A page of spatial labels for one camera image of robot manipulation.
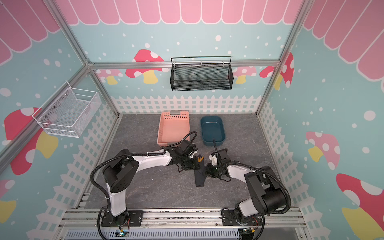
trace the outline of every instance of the pink plastic basket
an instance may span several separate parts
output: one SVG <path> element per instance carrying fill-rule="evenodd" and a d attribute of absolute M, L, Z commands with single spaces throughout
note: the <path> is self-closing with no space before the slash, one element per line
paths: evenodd
<path fill-rule="evenodd" d="M 189 112 L 181 111 L 174 115 L 170 112 L 161 113 L 157 144 L 167 146 L 181 141 L 189 133 Z"/>

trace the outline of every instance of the black mesh basket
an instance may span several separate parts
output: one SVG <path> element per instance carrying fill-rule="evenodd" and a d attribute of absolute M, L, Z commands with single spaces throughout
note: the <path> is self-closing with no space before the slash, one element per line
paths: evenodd
<path fill-rule="evenodd" d="M 171 62 L 172 91 L 232 89 L 230 56 L 180 57 Z"/>

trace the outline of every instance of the white picket fence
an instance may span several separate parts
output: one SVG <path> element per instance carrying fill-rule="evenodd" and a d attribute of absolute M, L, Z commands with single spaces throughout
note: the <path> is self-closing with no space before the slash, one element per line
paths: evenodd
<path fill-rule="evenodd" d="M 62 183 L 53 187 L 55 195 L 47 199 L 47 210 L 37 215 L 39 224 L 26 234 L 30 240 L 51 239 L 65 211 L 73 208 L 81 196 L 86 179 L 94 168 L 106 136 L 112 128 L 115 115 L 108 105 L 102 105 L 92 129 L 87 129 L 88 136 L 83 137 L 83 145 L 78 145 L 79 153 L 73 154 L 74 161 L 67 164 L 67 174 L 60 175 Z"/>
<path fill-rule="evenodd" d="M 328 236 L 331 231 L 321 224 L 320 219 L 323 214 L 315 210 L 313 205 L 315 198 L 310 197 L 307 192 L 308 185 L 302 181 L 303 173 L 297 170 L 298 162 L 293 160 L 293 152 L 288 150 L 289 143 L 284 141 L 285 135 L 281 134 L 281 127 L 278 127 L 278 120 L 275 120 L 272 110 L 270 103 L 266 102 L 261 110 L 260 118 L 280 176 L 290 192 L 292 204 L 301 209 L 313 239 L 329 240 Z"/>
<path fill-rule="evenodd" d="M 112 101 L 115 104 L 116 108 L 120 113 L 161 113 L 164 111 L 173 111 L 173 110 L 187 110 L 190 113 L 254 113 L 259 107 L 262 97 L 258 96 L 254 98 L 246 98 L 243 96 L 239 98 L 238 96 L 231 98 L 230 96 L 223 98 L 222 96 L 216 98 L 215 96 L 208 98 L 204 96 L 200 98 L 184 98 L 181 96 L 177 98 L 157 98 L 126 97 L 123 99 L 121 96 L 116 99 L 112 97 Z"/>

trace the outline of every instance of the white mesh basket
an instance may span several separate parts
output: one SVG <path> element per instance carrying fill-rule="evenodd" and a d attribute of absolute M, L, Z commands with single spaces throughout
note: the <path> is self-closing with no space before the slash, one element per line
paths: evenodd
<path fill-rule="evenodd" d="M 69 86 L 42 113 L 43 106 L 32 116 L 48 134 L 80 137 L 100 105 L 98 92 Z"/>

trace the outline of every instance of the blue bin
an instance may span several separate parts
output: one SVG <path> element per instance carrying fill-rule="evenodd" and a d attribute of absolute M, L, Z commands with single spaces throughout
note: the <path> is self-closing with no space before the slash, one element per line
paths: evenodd
<path fill-rule="evenodd" d="M 225 140 L 223 121 L 218 116 L 202 117 L 201 132 L 203 136 L 203 143 L 206 146 L 212 147 L 214 145 L 214 138 L 216 146 L 222 145 Z"/>

